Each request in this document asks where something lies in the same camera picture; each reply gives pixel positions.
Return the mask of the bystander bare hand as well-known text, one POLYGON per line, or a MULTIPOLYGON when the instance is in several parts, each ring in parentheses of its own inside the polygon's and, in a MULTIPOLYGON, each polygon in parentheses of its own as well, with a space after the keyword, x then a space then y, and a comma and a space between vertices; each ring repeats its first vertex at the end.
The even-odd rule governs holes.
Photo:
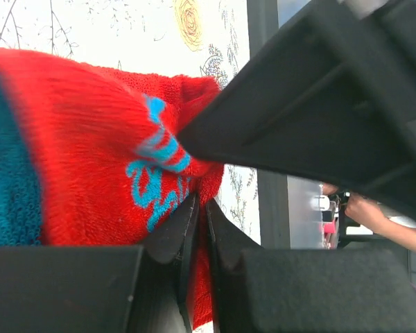
POLYGON ((345 214, 371 231, 383 234, 390 221, 383 215, 377 202, 351 192, 345 214))

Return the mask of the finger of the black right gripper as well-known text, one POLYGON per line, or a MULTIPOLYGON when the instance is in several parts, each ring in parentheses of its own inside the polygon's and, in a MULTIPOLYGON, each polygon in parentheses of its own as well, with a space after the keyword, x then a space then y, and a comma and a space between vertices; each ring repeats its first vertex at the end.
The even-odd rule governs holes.
POLYGON ((195 157, 321 180, 416 221, 416 1, 311 1, 178 136, 195 157))

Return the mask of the bystander bare forearm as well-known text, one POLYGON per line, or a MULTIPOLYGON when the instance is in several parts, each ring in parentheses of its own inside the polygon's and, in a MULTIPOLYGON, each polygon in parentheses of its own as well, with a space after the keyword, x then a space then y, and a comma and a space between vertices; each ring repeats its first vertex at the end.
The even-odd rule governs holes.
POLYGON ((394 241, 404 248, 416 252, 416 228, 400 225, 383 215, 376 216, 366 226, 373 232, 394 241))

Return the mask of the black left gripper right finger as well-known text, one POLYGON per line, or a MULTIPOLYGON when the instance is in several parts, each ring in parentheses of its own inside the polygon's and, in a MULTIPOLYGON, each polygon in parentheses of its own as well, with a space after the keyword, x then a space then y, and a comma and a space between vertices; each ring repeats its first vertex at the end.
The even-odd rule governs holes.
POLYGON ((416 332, 416 294, 389 251, 267 250, 207 204, 216 332, 416 332))

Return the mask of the red and blue towel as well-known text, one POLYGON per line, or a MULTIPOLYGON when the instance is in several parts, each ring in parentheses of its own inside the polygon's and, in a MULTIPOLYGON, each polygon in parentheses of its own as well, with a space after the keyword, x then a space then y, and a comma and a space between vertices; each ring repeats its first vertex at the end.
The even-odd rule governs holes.
POLYGON ((0 48, 0 246, 125 246, 224 166, 177 134, 219 94, 212 77, 138 74, 0 48))

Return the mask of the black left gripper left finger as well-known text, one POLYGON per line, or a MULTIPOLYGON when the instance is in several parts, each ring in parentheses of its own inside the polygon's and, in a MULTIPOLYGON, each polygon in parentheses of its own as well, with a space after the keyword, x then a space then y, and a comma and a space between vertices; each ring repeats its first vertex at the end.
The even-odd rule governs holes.
POLYGON ((0 332, 190 332, 199 208, 131 246, 0 247, 0 332))

